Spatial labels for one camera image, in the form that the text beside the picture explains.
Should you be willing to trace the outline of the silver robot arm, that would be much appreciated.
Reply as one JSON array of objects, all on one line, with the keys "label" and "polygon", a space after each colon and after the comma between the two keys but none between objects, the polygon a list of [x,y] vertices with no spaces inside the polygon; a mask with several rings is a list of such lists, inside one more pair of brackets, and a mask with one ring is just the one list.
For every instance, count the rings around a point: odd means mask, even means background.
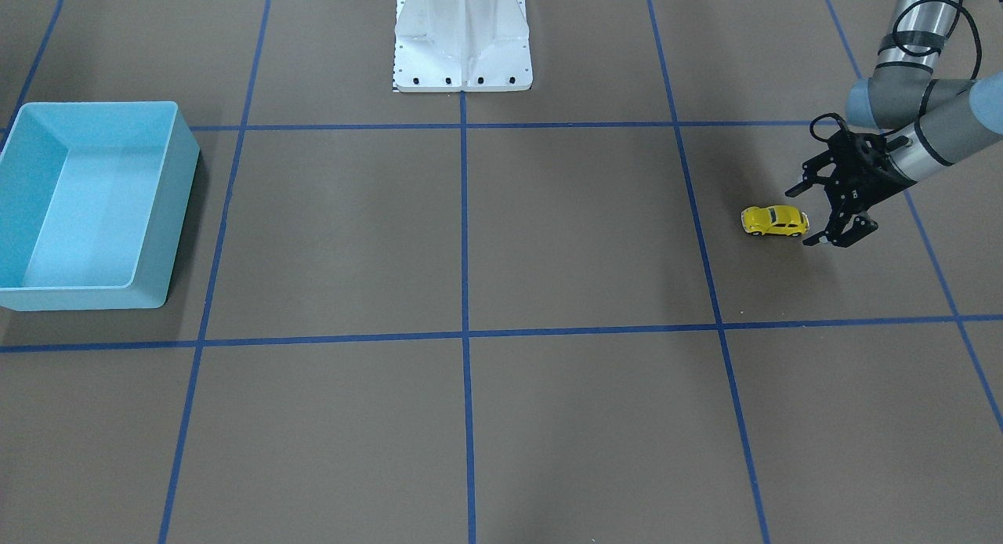
[{"label": "silver robot arm", "polygon": [[[957,22],[973,37],[967,78],[939,78],[935,66]],[[898,0],[873,75],[850,89],[825,151],[803,162],[796,197],[823,187],[831,214],[803,244],[853,246],[878,229],[870,208],[996,143],[1002,78],[980,77],[980,32],[963,0]]]}]

